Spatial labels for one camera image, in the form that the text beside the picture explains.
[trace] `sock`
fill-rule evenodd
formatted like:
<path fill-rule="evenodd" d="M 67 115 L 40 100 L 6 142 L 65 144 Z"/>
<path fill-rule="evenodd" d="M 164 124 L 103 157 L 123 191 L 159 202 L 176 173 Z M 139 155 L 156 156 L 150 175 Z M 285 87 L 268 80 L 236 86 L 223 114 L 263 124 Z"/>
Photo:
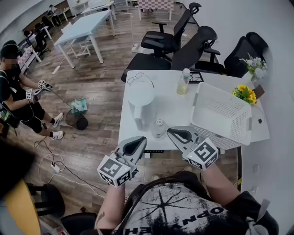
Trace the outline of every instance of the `sock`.
<path fill-rule="evenodd" d="M 51 124 L 55 124 L 55 119 L 52 118 L 51 121 L 50 121 L 50 123 L 51 123 Z"/>

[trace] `wooden floor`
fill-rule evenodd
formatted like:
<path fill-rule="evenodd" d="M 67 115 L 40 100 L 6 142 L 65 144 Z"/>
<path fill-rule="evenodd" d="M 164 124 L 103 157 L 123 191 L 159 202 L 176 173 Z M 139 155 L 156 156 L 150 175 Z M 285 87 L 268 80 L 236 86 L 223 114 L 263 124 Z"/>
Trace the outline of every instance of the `wooden floor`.
<path fill-rule="evenodd" d="M 168 22 L 169 15 L 166 11 L 144 13 L 141 21 L 138 19 L 136 8 L 130 8 L 129 11 L 134 13 L 134 39 L 137 43 L 140 43 L 146 31 L 158 31 L 158 26 L 151 24 L 151 21 Z M 180 9 L 180 5 L 176 5 L 172 21 L 168 22 L 165 27 L 166 32 L 173 33 L 173 27 L 181 17 L 182 11 L 184 10 Z M 48 41 L 48 46 L 52 52 L 45 54 L 42 63 L 34 62 L 27 72 L 27 76 L 35 82 L 44 79 L 52 84 L 55 92 L 68 103 L 79 98 L 87 100 L 88 112 L 86 118 L 89 121 L 89 126 L 86 130 L 79 131 L 68 126 L 64 118 L 60 126 L 57 127 L 57 130 L 65 132 L 64 138 L 52 141 L 47 137 L 45 141 L 53 153 L 60 154 L 63 157 L 66 166 L 72 172 L 103 190 L 106 190 L 108 185 L 100 179 L 96 169 L 104 155 L 110 154 L 117 146 L 124 94 L 124 83 L 121 82 L 120 77 L 134 56 L 131 53 L 130 16 L 124 15 L 124 12 L 117 12 L 117 21 L 114 24 L 115 37 L 112 36 L 109 22 L 106 22 L 96 32 L 96 40 L 104 59 L 103 64 L 98 61 L 94 49 L 91 48 L 92 56 L 79 57 L 78 59 L 75 59 L 73 55 L 70 56 L 76 66 L 75 69 L 72 69 L 64 61 L 59 71 L 52 75 L 54 69 L 63 59 L 62 54 L 55 49 L 53 42 L 60 37 L 60 29 L 65 26 L 64 22 L 62 26 L 52 30 L 53 40 Z M 192 37 L 196 32 L 197 26 L 195 24 L 187 25 L 185 33 L 189 37 Z M 187 40 L 187 38 L 183 38 L 182 41 L 185 43 Z M 66 114 L 69 111 L 69 107 L 53 93 L 43 95 L 40 103 L 53 117 L 59 112 Z M 35 164 L 26 177 L 26 181 L 35 185 L 42 185 L 38 176 L 38 167 L 41 159 L 49 152 L 44 143 L 34 148 L 34 142 L 41 140 L 43 137 L 35 134 L 23 124 L 16 131 L 18 137 L 15 136 L 13 130 L 10 130 L 8 139 L 38 155 Z M 237 181 L 236 156 L 237 151 L 230 150 L 225 155 L 221 155 L 217 162 L 222 172 L 233 183 Z M 55 156 L 55 161 L 58 160 L 60 160 L 60 157 Z M 49 156 L 41 164 L 40 175 L 44 182 L 49 181 L 54 174 L 50 167 L 51 161 L 52 157 Z M 168 176 L 181 171 L 186 165 L 187 163 L 181 159 L 179 151 L 168 151 L 164 154 L 154 154 L 151 159 L 141 159 L 138 162 L 139 173 L 134 179 L 126 183 L 127 195 L 139 184 L 150 182 L 153 174 Z M 84 183 L 67 169 L 60 175 L 69 180 Z M 69 182 L 60 176 L 54 176 L 51 183 L 62 193 L 66 204 L 66 215 L 80 212 L 81 207 L 85 207 L 89 212 L 97 213 L 103 202 L 103 198 L 96 195 L 86 185 Z M 99 189 L 94 189 L 99 194 L 105 195 Z"/>

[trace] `bottle cap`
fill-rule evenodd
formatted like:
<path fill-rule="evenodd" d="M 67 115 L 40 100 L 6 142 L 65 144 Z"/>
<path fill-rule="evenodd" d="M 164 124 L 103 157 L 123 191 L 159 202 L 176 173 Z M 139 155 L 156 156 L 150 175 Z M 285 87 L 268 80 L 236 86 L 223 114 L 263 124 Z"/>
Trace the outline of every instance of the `bottle cap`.
<path fill-rule="evenodd" d="M 183 70 L 183 75 L 185 76 L 185 77 L 189 77 L 190 76 L 190 69 L 188 69 L 188 68 L 184 68 L 184 70 Z"/>
<path fill-rule="evenodd" d="M 158 125 L 158 126 L 162 126 L 163 125 L 163 120 L 161 120 L 161 119 L 157 119 L 157 121 L 156 121 L 156 124 Z"/>

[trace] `white chair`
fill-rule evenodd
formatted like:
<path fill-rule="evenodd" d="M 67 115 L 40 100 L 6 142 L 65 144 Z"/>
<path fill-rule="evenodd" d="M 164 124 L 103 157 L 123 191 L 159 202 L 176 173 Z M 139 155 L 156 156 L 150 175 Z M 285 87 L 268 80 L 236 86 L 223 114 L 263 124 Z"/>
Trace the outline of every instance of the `white chair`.
<path fill-rule="evenodd" d="M 64 34 L 67 30 L 69 30 L 70 28 L 72 27 L 72 24 L 71 24 L 71 22 L 69 22 L 61 31 L 62 31 L 62 33 Z M 89 40 L 88 39 L 88 37 L 89 36 L 84 36 L 84 37 L 80 37 L 80 38 L 77 38 L 77 39 L 74 39 L 74 40 L 72 40 L 69 44 L 70 44 L 70 50 L 68 51 L 68 53 L 70 52 L 70 51 L 73 51 L 73 54 L 74 54 L 74 56 L 76 57 L 76 58 L 78 58 L 78 56 L 84 56 L 84 55 L 90 55 L 91 56 L 91 53 L 90 53 L 90 51 L 89 51 L 89 48 L 88 48 L 88 46 L 89 45 L 87 45 L 87 41 Z M 79 44 L 79 46 L 81 47 L 81 50 L 83 51 L 82 53 L 80 53 L 80 54 L 76 54 L 75 53 L 75 51 L 74 51 L 74 49 L 73 49 L 73 47 L 72 47 L 72 45 L 73 44 Z"/>

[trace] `forearm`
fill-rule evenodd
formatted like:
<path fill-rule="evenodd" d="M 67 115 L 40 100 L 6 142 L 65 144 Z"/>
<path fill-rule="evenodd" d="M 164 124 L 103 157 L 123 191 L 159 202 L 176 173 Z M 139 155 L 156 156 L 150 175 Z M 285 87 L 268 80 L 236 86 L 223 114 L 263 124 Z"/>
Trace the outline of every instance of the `forearm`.
<path fill-rule="evenodd" d="M 6 105 L 8 106 L 8 108 L 11 111 L 22 108 L 22 107 L 26 106 L 27 104 L 29 104 L 27 99 L 20 100 L 20 101 L 15 101 L 15 102 L 9 102 L 8 104 L 6 103 Z"/>
<path fill-rule="evenodd" d="M 31 79 L 27 78 L 24 75 L 21 76 L 20 82 L 22 83 L 22 85 L 24 85 L 26 87 L 30 87 L 30 88 L 34 88 L 34 89 L 39 89 L 39 86 L 38 86 L 37 83 L 33 82 Z"/>
<path fill-rule="evenodd" d="M 240 195 L 237 188 L 224 176 L 215 164 L 203 171 L 202 176 L 209 195 L 214 202 L 225 206 Z"/>
<path fill-rule="evenodd" d="M 109 186 L 96 220 L 99 229 L 115 229 L 123 219 L 125 185 Z"/>

